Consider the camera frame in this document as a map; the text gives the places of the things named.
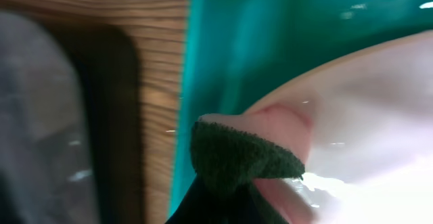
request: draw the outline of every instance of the dark green scrubber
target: dark green scrubber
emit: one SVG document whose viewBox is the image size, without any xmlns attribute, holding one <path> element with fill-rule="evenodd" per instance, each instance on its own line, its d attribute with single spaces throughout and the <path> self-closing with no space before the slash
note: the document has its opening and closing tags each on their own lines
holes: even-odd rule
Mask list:
<svg viewBox="0 0 433 224">
<path fill-rule="evenodd" d="M 231 198 L 239 187 L 249 185 L 263 214 L 269 213 L 271 207 L 252 180 L 301 178 L 305 172 L 303 163 L 290 151 L 257 135 L 215 122 L 199 121 L 194 125 L 191 161 L 198 177 L 221 200 Z M 285 223 L 275 210 L 272 217 L 267 215 L 268 223 Z"/>
</svg>

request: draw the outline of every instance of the wooden surface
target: wooden surface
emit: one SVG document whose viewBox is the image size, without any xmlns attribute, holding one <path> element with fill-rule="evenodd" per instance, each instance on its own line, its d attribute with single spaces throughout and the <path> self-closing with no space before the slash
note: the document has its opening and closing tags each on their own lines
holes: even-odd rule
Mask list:
<svg viewBox="0 0 433 224">
<path fill-rule="evenodd" d="M 134 40 L 141 58 L 146 223 L 168 210 L 179 107 L 185 18 L 189 0 L 0 0 L 0 7 L 68 14 L 114 24 Z"/>
</svg>

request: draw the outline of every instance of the teal tray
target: teal tray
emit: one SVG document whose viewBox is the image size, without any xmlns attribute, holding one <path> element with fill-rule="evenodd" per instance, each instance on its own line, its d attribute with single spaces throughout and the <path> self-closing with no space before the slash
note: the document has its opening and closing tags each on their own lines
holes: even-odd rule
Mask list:
<svg viewBox="0 0 433 224">
<path fill-rule="evenodd" d="M 195 177 L 189 131 L 342 55 L 433 28 L 433 0 L 193 0 L 169 215 Z"/>
</svg>

